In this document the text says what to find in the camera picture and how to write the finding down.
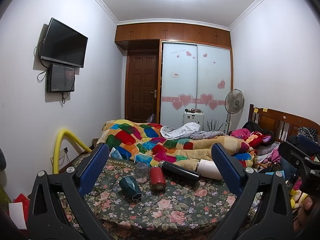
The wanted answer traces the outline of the person's right hand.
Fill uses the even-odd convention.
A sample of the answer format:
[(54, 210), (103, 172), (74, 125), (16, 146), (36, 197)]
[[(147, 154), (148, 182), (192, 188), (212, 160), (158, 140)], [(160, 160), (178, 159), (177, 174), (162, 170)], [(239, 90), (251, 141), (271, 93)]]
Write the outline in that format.
[(298, 211), (297, 219), (293, 223), (293, 230), (295, 233), (299, 233), (305, 228), (307, 218), (314, 207), (313, 197), (306, 197), (303, 201), (302, 207)]

